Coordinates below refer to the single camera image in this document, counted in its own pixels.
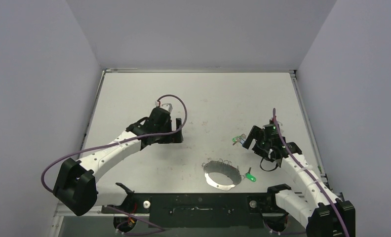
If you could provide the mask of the key with green tag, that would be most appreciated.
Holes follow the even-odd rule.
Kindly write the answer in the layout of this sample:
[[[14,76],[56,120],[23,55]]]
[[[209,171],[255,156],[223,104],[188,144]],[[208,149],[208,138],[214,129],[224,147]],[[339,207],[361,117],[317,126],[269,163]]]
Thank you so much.
[[[253,176],[252,174],[251,174],[251,167],[249,168],[249,170],[245,173],[245,175],[244,175],[244,177],[246,178],[246,179],[248,179],[249,181],[251,181],[251,182],[256,182],[256,177],[255,176]]]
[[[237,143],[241,143],[242,137],[241,136],[236,136],[232,139],[233,141],[233,146]]]

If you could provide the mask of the key with blue tag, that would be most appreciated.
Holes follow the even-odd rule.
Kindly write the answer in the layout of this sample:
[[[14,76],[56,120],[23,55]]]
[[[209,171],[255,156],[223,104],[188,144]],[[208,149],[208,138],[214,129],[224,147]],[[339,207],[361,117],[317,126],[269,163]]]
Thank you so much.
[[[246,135],[245,134],[242,134],[242,135],[240,135],[240,137],[239,137],[239,142],[243,145],[244,143],[245,143],[245,141],[246,141]]]

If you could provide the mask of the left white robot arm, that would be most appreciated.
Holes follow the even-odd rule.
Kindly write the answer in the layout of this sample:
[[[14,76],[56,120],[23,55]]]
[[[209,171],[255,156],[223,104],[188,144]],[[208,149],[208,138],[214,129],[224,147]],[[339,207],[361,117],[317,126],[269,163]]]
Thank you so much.
[[[60,167],[53,194],[76,216],[86,214],[95,206],[114,205],[120,212],[133,207],[133,193],[122,183],[98,185],[109,170],[128,156],[152,144],[182,143],[182,120],[176,119],[172,129],[172,105],[161,104],[148,117],[126,128],[111,143],[96,148],[78,160],[66,159]]]

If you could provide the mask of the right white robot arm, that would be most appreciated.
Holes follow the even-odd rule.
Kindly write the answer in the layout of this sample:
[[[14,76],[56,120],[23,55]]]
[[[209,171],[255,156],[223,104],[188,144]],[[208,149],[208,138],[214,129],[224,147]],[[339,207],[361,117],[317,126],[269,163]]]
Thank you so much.
[[[355,207],[350,201],[334,194],[307,162],[301,149],[294,142],[287,142],[279,126],[269,124],[253,126],[248,135],[234,138],[246,149],[262,159],[274,162],[292,179],[303,198],[288,187],[269,187],[266,196],[268,210],[285,210],[306,229],[309,237],[356,236]]]

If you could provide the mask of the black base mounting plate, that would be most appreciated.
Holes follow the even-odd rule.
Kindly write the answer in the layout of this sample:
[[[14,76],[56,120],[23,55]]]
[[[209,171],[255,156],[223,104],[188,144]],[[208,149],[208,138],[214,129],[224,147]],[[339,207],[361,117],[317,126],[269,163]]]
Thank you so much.
[[[264,217],[285,213],[275,195],[289,189],[280,184],[263,193],[130,193],[118,209],[148,214],[150,222],[165,228],[262,229]]]

